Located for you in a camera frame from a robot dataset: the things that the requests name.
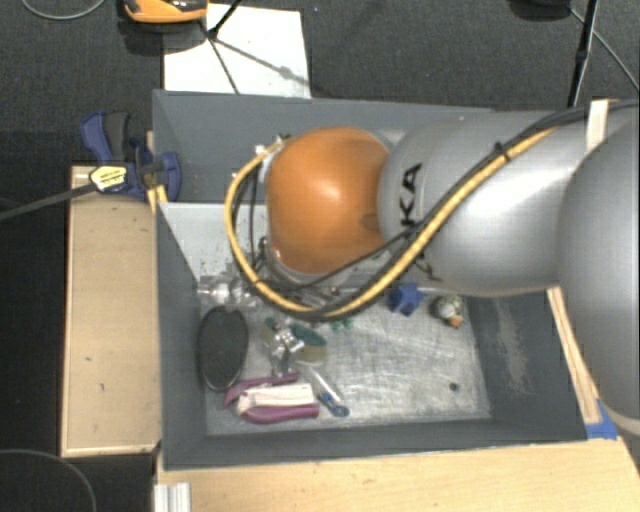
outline white object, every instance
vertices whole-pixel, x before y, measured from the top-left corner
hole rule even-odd
[[[191,512],[191,486],[156,484],[153,487],[154,512]]]
[[[228,8],[209,4],[207,29]],[[205,40],[174,52],[185,47],[188,37],[193,39],[165,35],[166,90],[234,94],[235,85],[240,94],[311,97],[299,12],[239,7],[220,29],[215,51]]]
[[[601,99],[591,102],[589,120],[587,121],[587,152],[598,147],[607,136],[607,118],[609,100]]]
[[[247,389],[238,399],[238,414],[254,407],[297,407],[315,401],[311,384],[259,386]]]

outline wooden table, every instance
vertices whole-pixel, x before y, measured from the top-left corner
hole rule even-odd
[[[87,170],[73,169],[74,186]],[[71,204],[63,456],[150,452],[160,439],[152,221],[148,206],[122,197]],[[583,416],[597,423],[562,298],[549,296]],[[194,471],[159,463],[157,480],[188,482],[195,512],[640,510],[621,439]]]

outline gray box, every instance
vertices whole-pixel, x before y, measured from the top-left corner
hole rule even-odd
[[[220,411],[197,374],[200,275],[228,260],[220,201],[228,176],[285,131],[350,124],[389,138],[472,109],[225,95],[154,95],[156,151],[177,151],[181,203],[157,216],[163,453],[170,470],[368,457],[585,439],[546,295],[466,299],[468,324],[443,327],[424,310],[408,319],[373,306],[350,333],[327,335],[327,363],[352,403],[347,422],[324,414],[269,427]],[[243,377],[268,370],[248,315]],[[385,386],[386,376],[393,385]]]

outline yellow label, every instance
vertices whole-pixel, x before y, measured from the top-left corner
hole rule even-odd
[[[117,185],[124,185],[127,181],[127,168],[103,165],[93,171],[90,176],[93,184],[103,192]]]

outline yellow cable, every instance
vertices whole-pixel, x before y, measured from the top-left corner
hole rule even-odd
[[[524,153],[531,146],[536,144],[542,138],[549,135],[554,128],[550,128],[548,130],[544,130],[539,132],[531,137],[515,144],[512,148],[506,151],[506,155],[500,155],[494,158],[489,164],[479,170],[473,177],[471,177],[463,186],[452,195],[445,204],[440,208],[440,210],[435,214],[433,219],[422,229],[416,239],[411,243],[411,245],[407,248],[404,254],[400,257],[400,259],[391,267],[386,274],[384,274],[378,281],[376,281],[373,285],[371,285],[364,293],[362,293],[359,297],[352,300],[345,306],[337,309],[335,311],[331,311],[327,313],[328,317],[339,316],[345,313],[349,313],[358,309],[359,307],[366,304],[368,301],[375,298],[379,293],[383,292],[385,288],[390,286],[393,281],[395,281],[400,275],[413,263],[415,258],[424,250],[427,244],[431,241],[433,236],[438,232],[438,230],[442,227],[442,225],[447,221],[447,219],[451,216],[451,214],[456,210],[456,208],[464,201],[472,192],[474,192],[482,183],[484,183],[487,179],[493,176],[500,168],[502,168],[509,160],[517,157],[518,155]],[[295,312],[304,312],[310,313],[314,311],[314,308],[309,306],[303,306],[298,304],[297,302],[293,302],[288,300],[269,286],[267,286],[264,282],[260,281],[259,276],[253,270],[249,262],[244,256],[240,245],[238,244],[237,238],[235,236],[233,230],[232,219],[232,211],[233,211],[233,201],[235,198],[235,194],[237,190],[244,180],[244,178],[260,163],[262,162],[269,154],[279,149],[284,142],[276,142],[275,144],[266,148],[266,150],[259,156],[255,157],[249,163],[247,163],[235,176],[231,185],[229,186],[229,190],[227,191],[227,195],[225,198],[225,227],[227,231],[227,236],[229,238],[229,242],[231,244],[231,250],[236,258],[236,261],[242,271],[245,273],[249,281],[253,286],[260,292],[262,292],[269,300],[278,304],[280,307],[284,309],[288,309],[290,311]]]

